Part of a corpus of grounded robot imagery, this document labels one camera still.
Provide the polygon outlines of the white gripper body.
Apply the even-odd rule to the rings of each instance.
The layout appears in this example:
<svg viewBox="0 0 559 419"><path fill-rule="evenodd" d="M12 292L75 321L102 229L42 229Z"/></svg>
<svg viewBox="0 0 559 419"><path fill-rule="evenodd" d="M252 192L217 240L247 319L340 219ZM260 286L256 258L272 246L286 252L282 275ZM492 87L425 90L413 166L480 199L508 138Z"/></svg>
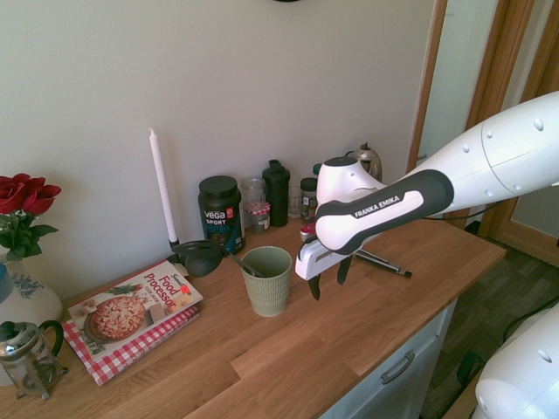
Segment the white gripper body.
<svg viewBox="0 0 559 419"><path fill-rule="evenodd" d="M330 251L318 240L314 240L301 246L295 263L295 273L308 281L340 263L345 257L345 255Z"/></svg>

